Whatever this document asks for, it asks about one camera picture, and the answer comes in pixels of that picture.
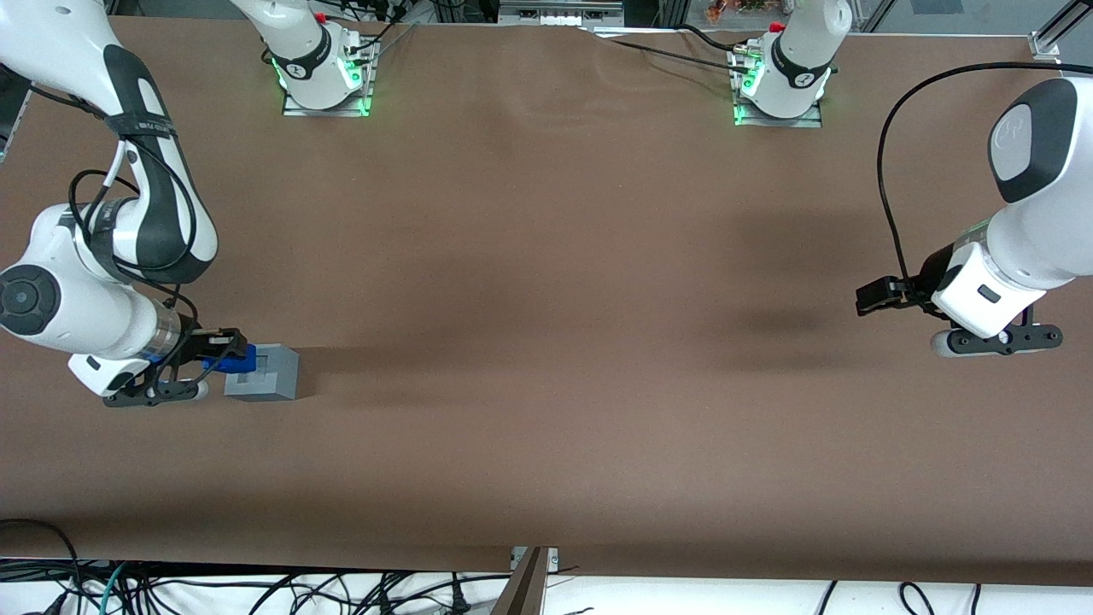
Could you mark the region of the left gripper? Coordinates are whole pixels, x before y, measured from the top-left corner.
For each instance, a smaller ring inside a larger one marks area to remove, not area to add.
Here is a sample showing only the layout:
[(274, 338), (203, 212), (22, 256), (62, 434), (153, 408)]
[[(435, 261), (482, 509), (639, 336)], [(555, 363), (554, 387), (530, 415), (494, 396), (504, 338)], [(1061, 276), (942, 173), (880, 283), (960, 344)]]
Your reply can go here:
[(1000, 272), (983, 243), (952, 244), (936, 289), (935, 276), (925, 270), (905, 277), (905, 283), (901, 277), (879, 277), (856, 289), (856, 312), (863, 318), (901, 310), (907, 301), (921, 311), (933, 311), (936, 305), (976, 338), (996, 338), (1045, 295), (1045, 291), (1026, 288)]

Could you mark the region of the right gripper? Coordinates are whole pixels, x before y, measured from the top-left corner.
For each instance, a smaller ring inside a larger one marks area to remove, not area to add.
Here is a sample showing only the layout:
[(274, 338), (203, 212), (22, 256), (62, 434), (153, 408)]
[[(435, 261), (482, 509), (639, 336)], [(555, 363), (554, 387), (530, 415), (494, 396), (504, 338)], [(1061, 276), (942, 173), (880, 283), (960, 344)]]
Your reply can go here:
[(216, 355), (246, 358), (247, 338), (238, 328), (216, 332), (157, 331), (149, 336), (125, 338), (114, 348), (71, 355), (67, 369), (98, 397), (192, 397), (193, 385), (169, 385), (161, 375), (168, 367), (214, 359)]

